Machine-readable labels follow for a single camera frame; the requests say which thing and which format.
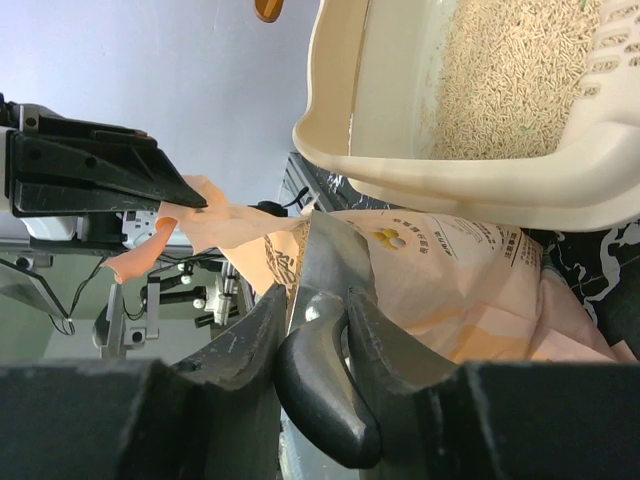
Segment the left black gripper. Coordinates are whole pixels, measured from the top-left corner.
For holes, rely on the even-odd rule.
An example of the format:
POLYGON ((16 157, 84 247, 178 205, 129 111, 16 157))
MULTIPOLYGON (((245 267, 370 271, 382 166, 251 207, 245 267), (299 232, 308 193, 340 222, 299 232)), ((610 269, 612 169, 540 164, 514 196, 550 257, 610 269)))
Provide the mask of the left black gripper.
POLYGON ((86 214, 156 211, 163 202, 208 205, 175 179, 175 168, 147 134, 1 100, 1 211, 29 236, 69 241, 86 214))

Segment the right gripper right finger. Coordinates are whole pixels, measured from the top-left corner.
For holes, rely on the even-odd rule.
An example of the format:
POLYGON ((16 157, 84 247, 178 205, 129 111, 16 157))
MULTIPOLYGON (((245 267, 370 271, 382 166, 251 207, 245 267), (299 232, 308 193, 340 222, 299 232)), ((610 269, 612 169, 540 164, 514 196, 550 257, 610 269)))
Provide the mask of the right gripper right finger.
POLYGON ((382 454, 364 479, 635 479, 639 368, 453 364, 349 294, 350 363, 382 454))

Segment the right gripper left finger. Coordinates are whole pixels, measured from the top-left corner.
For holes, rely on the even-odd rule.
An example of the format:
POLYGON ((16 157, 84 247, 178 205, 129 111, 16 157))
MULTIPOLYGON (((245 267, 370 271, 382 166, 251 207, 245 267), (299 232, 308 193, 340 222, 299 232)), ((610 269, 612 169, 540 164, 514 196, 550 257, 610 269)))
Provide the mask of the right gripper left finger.
POLYGON ((5 479, 272 479, 272 364, 286 290, 174 365, 52 360, 1 368, 5 479))

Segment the metal litter scoop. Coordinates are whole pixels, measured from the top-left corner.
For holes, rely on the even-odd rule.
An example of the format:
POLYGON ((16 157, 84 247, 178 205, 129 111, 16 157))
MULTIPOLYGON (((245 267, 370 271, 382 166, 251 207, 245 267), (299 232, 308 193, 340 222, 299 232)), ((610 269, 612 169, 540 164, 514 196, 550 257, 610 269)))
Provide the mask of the metal litter scoop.
POLYGON ((337 217, 313 211, 300 263, 289 333, 278 349, 274 385, 284 411, 319 450, 351 469, 381 457, 376 420, 345 361, 351 288, 374 294, 364 237, 337 217))

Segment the pink cat litter bag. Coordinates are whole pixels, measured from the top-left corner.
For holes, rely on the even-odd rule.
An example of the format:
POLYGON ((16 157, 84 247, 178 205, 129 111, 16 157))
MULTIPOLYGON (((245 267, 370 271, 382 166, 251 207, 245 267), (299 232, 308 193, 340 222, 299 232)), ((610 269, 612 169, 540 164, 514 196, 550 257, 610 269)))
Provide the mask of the pink cat litter bag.
MULTIPOLYGON (((187 178, 203 209, 163 203, 156 231, 107 261, 118 282, 151 269, 174 231, 196 252, 217 248, 257 293, 301 282, 312 252, 309 213, 279 218, 230 203, 203 176, 187 178)), ((635 362, 609 344, 541 246, 521 229, 410 210, 345 210, 330 219, 364 237, 382 312, 455 362, 467 360, 635 362)))

